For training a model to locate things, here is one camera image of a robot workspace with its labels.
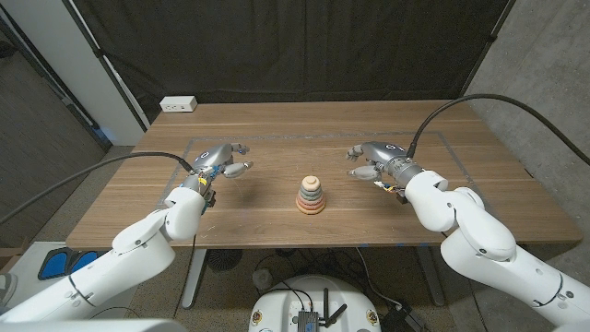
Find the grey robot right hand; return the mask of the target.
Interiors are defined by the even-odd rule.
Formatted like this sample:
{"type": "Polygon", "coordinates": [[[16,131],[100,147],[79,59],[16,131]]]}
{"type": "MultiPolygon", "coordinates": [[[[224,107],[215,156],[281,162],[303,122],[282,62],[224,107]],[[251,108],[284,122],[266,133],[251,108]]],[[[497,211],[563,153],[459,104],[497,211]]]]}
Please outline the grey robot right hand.
{"type": "Polygon", "coordinates": [[[352,147],[346,155],[351,161],[364,157],[365,166],[348,172],[348,175],[363,181],[380,182],[384,174],[391,176],[397,185],[405,188],[409,181],[424,171],[407,156],[404,148],[385,142],[370,141],[352,147]]]}

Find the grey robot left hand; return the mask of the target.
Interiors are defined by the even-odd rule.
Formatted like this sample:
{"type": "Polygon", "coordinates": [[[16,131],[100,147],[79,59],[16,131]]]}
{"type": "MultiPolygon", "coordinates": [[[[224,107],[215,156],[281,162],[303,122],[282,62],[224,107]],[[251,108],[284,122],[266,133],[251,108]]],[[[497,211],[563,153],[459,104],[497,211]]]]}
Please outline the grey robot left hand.
{"type": "Polygon", "coordinates": [[[202,152],[193,163],[193,171],[181,187],[196,191],[201,196],[211,189],[213,181],[222,175],[237,178],[254,166],[252,161],[235,162],[233,154],[245,155],[250,149],[241,143],[225,143],[202,152]]]}

